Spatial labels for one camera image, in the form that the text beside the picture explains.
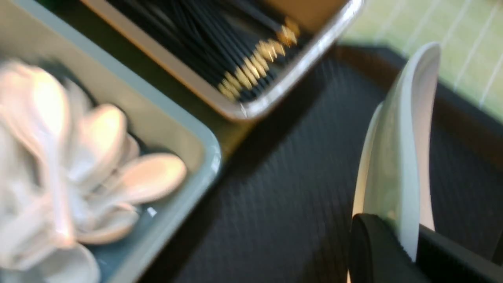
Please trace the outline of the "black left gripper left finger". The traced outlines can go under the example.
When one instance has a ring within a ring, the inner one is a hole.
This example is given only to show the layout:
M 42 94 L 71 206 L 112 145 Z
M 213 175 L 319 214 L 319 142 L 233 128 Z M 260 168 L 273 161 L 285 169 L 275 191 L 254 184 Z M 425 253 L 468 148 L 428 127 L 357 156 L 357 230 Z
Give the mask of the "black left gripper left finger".
M 352 217 L 349 280 L 352 283 L 429 283 L 377 215 Z

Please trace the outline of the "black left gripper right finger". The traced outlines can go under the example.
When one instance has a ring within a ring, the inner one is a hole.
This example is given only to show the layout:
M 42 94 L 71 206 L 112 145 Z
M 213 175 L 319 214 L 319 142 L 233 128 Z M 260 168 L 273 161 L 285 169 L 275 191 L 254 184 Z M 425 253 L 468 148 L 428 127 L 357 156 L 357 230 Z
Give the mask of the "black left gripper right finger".
M 433 283 L 501 283 L 502 267 L 422 224 L 417 266 Z

